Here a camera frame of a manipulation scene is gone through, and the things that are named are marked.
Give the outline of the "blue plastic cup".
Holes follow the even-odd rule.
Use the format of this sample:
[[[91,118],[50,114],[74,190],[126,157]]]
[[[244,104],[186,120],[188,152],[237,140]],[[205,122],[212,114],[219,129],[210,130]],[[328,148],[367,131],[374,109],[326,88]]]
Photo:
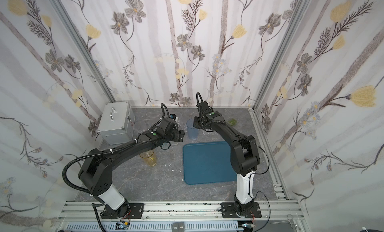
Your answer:
[[[187,131],[188,131],[188,137],[191,140],[197,140],[199,135],[199,130],[194,127],[194,119],[189,119],[187,121]]]

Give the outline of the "yellow plastic cup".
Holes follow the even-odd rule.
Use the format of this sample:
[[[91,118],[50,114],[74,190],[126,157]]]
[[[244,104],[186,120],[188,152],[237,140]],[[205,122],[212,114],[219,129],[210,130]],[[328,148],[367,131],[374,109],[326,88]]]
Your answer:
[[[148,166],[155,166],[157,164],[157,157],[154,149],[141,153],[140,157]]]

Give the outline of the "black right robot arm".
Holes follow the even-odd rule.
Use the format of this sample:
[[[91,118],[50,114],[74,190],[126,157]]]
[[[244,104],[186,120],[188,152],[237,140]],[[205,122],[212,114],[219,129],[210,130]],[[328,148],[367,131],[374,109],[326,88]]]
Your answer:
[[[194,128],[217,132],[231,149],[230,162],[237,174],[237,191],[234,204],[238,216],[244,217],[254,207],[255,196],[252,192],[252,176],[261,163],[259,150],[253,136],[246,136],[224,119],[207,102],[198,102],[199,115],[194,118]]]

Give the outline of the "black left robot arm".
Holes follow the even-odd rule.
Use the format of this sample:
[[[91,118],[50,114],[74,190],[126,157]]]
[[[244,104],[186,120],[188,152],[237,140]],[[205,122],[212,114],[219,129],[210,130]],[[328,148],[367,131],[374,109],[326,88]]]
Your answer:
[[[93,149],[79,172],[79,179],[88,193],[117,211],[127,205],[126,198],[113,184],[113,172],[128,160],[171,142],[183,142],[185,132],[171,118],[164,118],[158,126],[138,134],[123,145],[100,152]]]

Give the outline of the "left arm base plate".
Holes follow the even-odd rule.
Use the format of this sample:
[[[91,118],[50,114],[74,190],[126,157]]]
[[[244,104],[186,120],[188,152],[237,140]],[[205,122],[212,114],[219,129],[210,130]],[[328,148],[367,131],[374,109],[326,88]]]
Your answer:
[[[108,205],[100,213],[102,219],[141,219],[144,212],[144,203],[123,203],[117,210]]]

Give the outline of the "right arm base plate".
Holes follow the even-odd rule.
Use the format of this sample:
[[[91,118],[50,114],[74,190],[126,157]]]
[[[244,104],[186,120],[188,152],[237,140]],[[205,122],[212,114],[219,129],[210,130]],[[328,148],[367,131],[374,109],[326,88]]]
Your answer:
[[[238,202],[221,203],[219,212],[222,213],[223,219],[259,219],[262,217],[260,206],[255,202],[245,205]]]

